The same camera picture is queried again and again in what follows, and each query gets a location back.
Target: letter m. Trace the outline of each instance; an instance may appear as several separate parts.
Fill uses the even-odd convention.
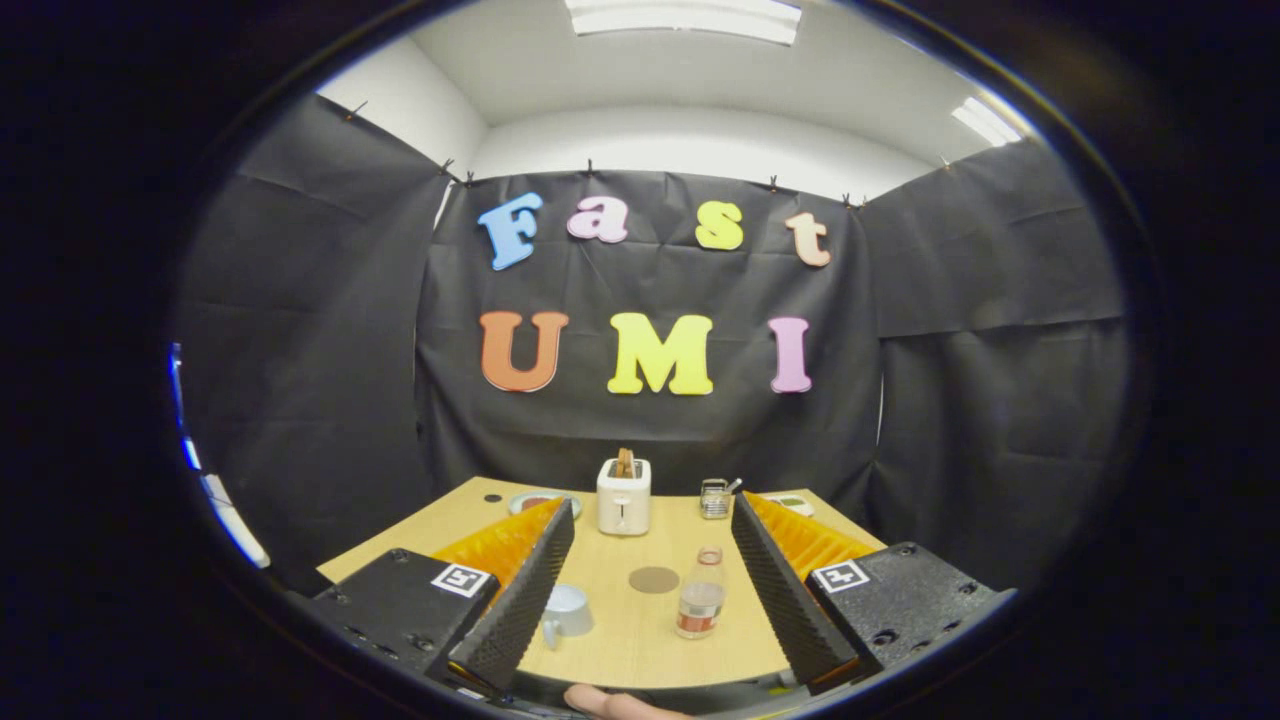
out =
[[[640,313],[618,313],[609,320],[618,329],[618,369],[609,380],[609,392],[636,395],[644,387],[636,365],[649,380],[649,389],[662,392],[672,368],[676,377],[671,392],[676,395],[709,395],[712,380],[707,377],[707,333],[712,319],[684,315],[671,328],[666,342],[658,340],[649,318]]]

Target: black backdrop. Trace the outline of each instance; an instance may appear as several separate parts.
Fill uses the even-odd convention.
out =
[[[536,192],[532,255],[493,270],[476,218]],[[566,231],[580,200],[628,205],[618,243]],[[709,250],[695,240],[709,200],[742,210],[745,240]],[[827,225],[832,259],[812,268],[783,220],[813,213]],[[570,316],[554,379],[532,393],[504,392],[480,372],[483,313],[524,316],[513,366],[532,365],[539,311]],[[611,395],[616,313],[643,313],[659,338],[681,315],[714,323],[707,342],[707,396]],[[774,393],[777,346],[767,322],[809,322],[805,393]],[[419,307],[419,395],[425,454],[449,486],[475,474],[594,489],[600,465],[630,447],[653,468],[657,495],[696,495],[703,478],[742,477],[749,489],[812,487],[841,495],[867,471],[876,447],[879,359],[868,250],[840,202],[741,181],[671,173],[596,172],[494,178],[454,187],[428,252]]]
[[[868,524],[1027,588],[1112,489],[1103,465],[1133,347],[1108,243],[1029,141],[916,178],[859,218],[884,361]]]
[[[429,502],[413,434],[413,307],[448,178],[312,96],[212,199],[177,340],[187,424],[282,578]]]

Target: blue letter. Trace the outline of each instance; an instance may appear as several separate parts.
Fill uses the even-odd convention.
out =
[[[480,215],[480,224],[489,231],[493,242],[494,270],[509,268],[534,254],[532,243],[520,240],[520,236],[534,237],[538,232],[538,223],[529,210],[541,206],[543,199],[536,192],[526,192]]]

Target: cup handle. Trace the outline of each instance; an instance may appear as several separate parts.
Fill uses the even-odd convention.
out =
[[[543,620],[543,639],[547,644],[556,650],[557,637],[559,635],[559,620]]]

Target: ceiling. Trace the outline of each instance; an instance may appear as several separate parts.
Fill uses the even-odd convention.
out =
[[[705,32],[577,37],[563,0],[480,0],[413,40],[490,126],[588,108],[710,106],[854,133],[934,167],[988,147],[951,118],[980,92],[972,82],[831,0],[796,4],[791,47]]]

